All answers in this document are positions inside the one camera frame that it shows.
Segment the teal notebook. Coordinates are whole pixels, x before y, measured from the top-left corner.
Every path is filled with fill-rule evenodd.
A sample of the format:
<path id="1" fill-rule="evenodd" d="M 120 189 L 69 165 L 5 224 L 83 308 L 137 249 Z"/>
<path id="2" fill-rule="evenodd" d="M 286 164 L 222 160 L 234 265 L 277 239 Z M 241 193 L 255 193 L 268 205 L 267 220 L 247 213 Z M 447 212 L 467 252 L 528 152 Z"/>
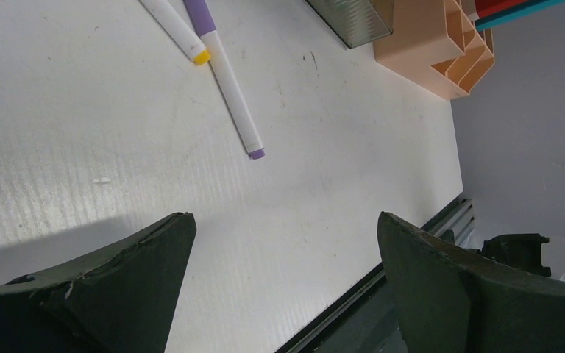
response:
<path id="1" fill-rule="evenodd" d="M 518 18 L 525 17 L 526 15 L 533 14 L 540 10 L 545 10 L 549 7 L 563 3 L 563 0 L 532 0 L 524 4 L 512 7 L 509 10 L 504 10 L 486 18 L 477 19 L 474 21 L 475 27 L 478 31 L 490 29 L 494 26 L 504 24 Z"/>

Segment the red folder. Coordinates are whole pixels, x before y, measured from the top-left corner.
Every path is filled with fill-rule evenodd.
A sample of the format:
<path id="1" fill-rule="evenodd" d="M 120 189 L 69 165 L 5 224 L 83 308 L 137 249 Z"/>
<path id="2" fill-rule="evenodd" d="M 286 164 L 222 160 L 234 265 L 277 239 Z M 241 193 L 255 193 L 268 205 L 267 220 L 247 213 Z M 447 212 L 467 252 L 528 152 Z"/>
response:
<path id="1" fill-rule="evenodd" d="M 504 10 L 509 10 L 520 4 L 524 4 L 527 0 L 474 0 L 474 19 L 486 18 Z"/>

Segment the clear grey drawer box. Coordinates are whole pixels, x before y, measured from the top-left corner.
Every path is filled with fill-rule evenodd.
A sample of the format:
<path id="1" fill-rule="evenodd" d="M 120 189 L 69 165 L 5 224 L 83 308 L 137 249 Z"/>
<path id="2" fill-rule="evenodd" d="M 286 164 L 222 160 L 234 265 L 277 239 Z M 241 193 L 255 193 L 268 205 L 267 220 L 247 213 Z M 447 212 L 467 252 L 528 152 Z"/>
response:
<path id="1" fill-rule="evenodd" d="M 305 3 L 348 49 L 394 31 L 393 0 L 307 0 Z"/>

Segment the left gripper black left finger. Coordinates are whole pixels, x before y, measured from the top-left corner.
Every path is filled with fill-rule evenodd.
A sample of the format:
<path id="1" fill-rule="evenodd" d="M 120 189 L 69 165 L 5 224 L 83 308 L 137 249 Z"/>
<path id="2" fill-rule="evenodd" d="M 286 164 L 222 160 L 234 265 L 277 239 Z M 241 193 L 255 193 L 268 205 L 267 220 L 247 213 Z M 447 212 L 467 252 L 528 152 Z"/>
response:
<path id="1" fill-rule="evenodd" d="M 0 352 L 163 352 L 195 237 L 172 213 L 0 285 Z"/>

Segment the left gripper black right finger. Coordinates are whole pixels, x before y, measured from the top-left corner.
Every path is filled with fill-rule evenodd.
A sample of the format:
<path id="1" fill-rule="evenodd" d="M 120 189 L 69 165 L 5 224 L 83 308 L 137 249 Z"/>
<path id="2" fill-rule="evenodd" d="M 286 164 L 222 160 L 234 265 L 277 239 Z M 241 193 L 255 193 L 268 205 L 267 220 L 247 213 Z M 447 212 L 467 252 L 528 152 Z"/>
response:
<path id="1" fill-rule="evenodd" d="M 409 352 L 565 352 L 565 282 L 503 265 L 393 213 L 377 222 Z"/>

